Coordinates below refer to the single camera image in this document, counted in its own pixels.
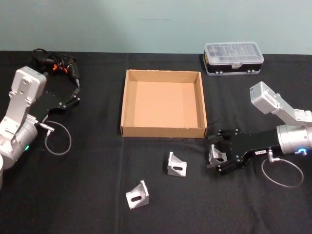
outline open cardboard box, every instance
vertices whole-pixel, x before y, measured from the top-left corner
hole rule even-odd
[[[122,136],[204,138],[206,132],[200,72],[127,70]]]

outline clear plastic lid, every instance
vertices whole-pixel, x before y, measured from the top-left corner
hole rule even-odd
[[[207,43],[205,52],[210,65],[232,65],[263,63],[263,56],[255,42]]]

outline teal wall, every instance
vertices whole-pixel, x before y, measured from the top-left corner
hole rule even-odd
[[[0,0],[0,50],[202,53],[255,41],[312,54],[310,0]]]

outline black tablecloth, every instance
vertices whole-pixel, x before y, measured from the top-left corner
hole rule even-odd
[[[257,110],[249,88],[262,80],[294,108],[312,110],[311,56],[266,55],[258,75],[209,77],[200,55],[70,54],[80,69],[81,103],[50,119],[68,127],[72,149],[67,156],[51,155],[42,132],[4,173],[1,234],[312,233],[311,155],[285,157],[305,174],[299,188],[285,189],[263,176],[265,157],[219,176],[206,169],[207,139],[122,138],[119,130],[126,69],[201,71],[209,134],[219,128],[273,129],[282,121]],[[28,52],[0,53],[2,116],[15,70],[29,58]],[[63,87],[49,79],[47,89],[67,94],[70,83],[63,79]],[[66,135],[53,134],[50,144],[65,149]],[[163,170],[170,151],[188,163],[186,178]],[[280,181],[298,180],[298,173],[283,164],[268,170]],[[150,204],[130,211],[125,193],[140,180],[148,187]]]

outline white label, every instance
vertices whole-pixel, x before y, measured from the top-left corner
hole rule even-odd
[[[256,151],[255,155],[262,155],[262,154],[266,154],[267,151],[266,150],[260,150],[260,151]]]

